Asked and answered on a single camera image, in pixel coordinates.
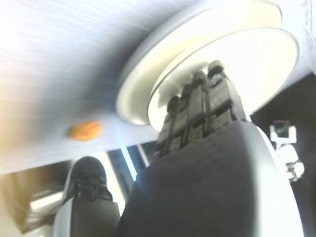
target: blue light strip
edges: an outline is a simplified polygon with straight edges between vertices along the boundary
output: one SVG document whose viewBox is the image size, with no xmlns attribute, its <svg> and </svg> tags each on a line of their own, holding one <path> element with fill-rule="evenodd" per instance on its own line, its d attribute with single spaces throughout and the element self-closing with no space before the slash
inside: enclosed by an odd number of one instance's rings
<svg viewBox="0 0 316 237">
<path fill-rule="evenodd" d="M 129 169 L 130 175 L 132 176 L 132 179 L 135 181 L 136 176 L 137 176 L 137 172 L 136 172 L 136 169 L 135 169 L 134 164 L 132 162 L 132 159 L 130 158 L 128 150 L 126 147 L 121 147 L 120 150 L 122 151 L 122 154 L 124 156 L 124 160 L 125 160 L 127 167 Z"/>
</svg>

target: dark floor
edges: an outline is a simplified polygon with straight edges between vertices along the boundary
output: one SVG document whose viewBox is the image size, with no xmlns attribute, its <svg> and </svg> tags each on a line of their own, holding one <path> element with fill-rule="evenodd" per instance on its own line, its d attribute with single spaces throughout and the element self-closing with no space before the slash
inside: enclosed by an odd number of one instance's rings
<svg viewBox="0 0 316 237">
<path fill-rule="evenodd" d="M 278 95 L 252 116 L 253 122 L 269 136 L 273 120 L 286 119 L 297 128 L 294 145 L 304 163 L 301 180 L 292 183 L 305 236 L 316 236 L 316 77 L 307 76 Z"/>
</svg>

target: stacked plate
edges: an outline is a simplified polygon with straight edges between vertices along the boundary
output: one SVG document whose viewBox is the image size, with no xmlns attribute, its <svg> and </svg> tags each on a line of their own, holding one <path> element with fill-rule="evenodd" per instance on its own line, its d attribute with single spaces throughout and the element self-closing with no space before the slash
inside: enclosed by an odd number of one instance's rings
<svg viewBox="0 0 316 237">
<path fill-rule="evenodd" d="M 199 4 L 154 31 L 121 74 L 118 115 L 160 131 L 166 105 L 197 70 L 220 60 L 251 114 L 277 93 L 296 65 L 296 39 L 281 29 L 279 7 L 268 1 Z"/>
</svg>

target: orange object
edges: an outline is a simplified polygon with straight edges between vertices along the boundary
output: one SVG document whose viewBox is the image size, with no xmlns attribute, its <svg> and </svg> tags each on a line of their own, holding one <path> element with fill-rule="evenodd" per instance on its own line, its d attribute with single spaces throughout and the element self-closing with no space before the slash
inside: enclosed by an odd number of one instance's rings
<svg viewBox="0 0 316 237">
<path fill-rule="evenodd" d="M 98 121 L 78 123 L 69 130 L 69 137 L 76 141 L 87 141 L 100 135 L 102 125 Z"/>
</svg>

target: table surface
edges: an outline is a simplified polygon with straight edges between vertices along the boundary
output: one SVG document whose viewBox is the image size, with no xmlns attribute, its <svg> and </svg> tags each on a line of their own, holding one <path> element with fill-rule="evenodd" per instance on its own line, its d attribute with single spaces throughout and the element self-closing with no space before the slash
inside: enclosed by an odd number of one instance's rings
<svg viewBox="0 0 316 237">
<path fill-rule="evenodd" d="M 118 77 L 152 30 L 195 2 L 1 2 L 0 173 L 155 140 L 151 127 L 117 117 Z M 298 65 L 285 88 L 311 71 L 305 30 L 313 31 L 312 5 L 309 0 L 275 2 L 282 9 L 282 27 L 300 45 Z M 69 140 L 67 130 L 86 120 L 102 122 L 101 136 Z"/>
</svg>

